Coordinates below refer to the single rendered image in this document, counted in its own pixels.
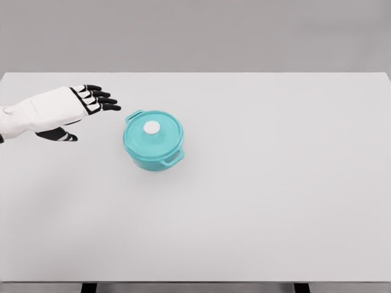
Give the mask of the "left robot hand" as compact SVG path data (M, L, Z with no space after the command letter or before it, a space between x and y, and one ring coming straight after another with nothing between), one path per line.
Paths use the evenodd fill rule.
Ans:
M120 111L111 94L97 85L60 87L35 95L19 103L27 129L38 137L57 142L75 142L78 138L64 126L101 111Z

